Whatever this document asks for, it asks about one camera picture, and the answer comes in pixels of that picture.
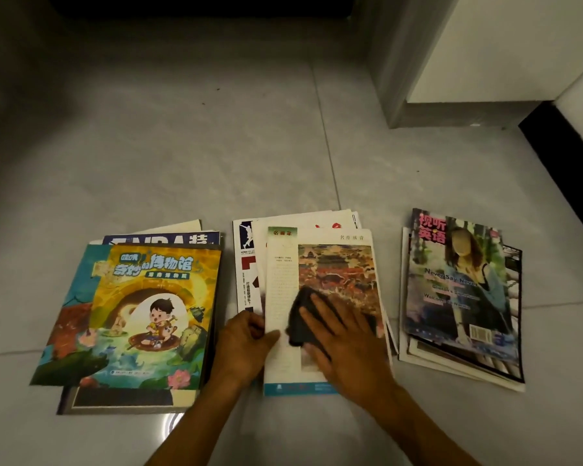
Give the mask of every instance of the tile floor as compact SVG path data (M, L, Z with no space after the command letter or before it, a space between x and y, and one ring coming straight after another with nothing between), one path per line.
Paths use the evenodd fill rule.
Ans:
M520 131L389 130L341 25L220 26L80 26L0 130L0 463L139 464L161 441L165 416L58 417L60 390L27 385L87 241L194 218L231 236L240 217L351 207L396 316L400 228L419 206L523 249L528 391L404 363L396 377L483 464L583 464L583 226ZM341 398L258 392L212 457L405 462Z

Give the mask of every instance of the barcode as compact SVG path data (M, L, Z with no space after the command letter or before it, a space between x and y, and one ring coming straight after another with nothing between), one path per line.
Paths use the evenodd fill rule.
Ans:
M477 327L473 324L469 325L469 333L471 334L471 338L473 340L477 340L478 342L483 342L486 344L492 343L492 331L488 329L484 329L483 327Z

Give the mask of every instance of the left hand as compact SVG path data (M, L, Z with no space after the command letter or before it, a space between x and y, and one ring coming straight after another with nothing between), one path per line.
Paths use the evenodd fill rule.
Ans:
M264 318L249 311L227 321L218 335L210 383L220 382L240 391L257 377L280 337L278 330L264 335L264 327Z

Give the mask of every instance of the hand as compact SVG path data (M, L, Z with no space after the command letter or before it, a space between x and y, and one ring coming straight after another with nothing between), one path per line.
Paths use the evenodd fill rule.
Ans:
M257 377L280 332L264 335L264 318L242 311L227 321L218 335L211 382L220 382L239 392Z
M373 413L381 402L398 388L389 361L385 356L384 342L373 335L361 312L338 297L329 297L343 324L317 295L311 300L324 319L327 328L301 307L300 314L315 337L331 357L317 347L304 344L304 349L317 363L327 381L342 396Z

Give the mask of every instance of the stack of magazines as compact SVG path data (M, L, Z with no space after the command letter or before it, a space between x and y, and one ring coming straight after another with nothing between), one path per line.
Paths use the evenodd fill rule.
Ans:
M357 212L310 212L234 221L239 311L265 313L265 329L281 339L265 362L264 394L328 394L333 387L302 347L292 346L286 329L290 309L305 286L357 306L394 351L380 297L370 230Z
M497 229L414 209L402 237L400 361L524 392L521 261Z
M31 384L59 414L171 413L206 382L222 235L194 220L90 242Z

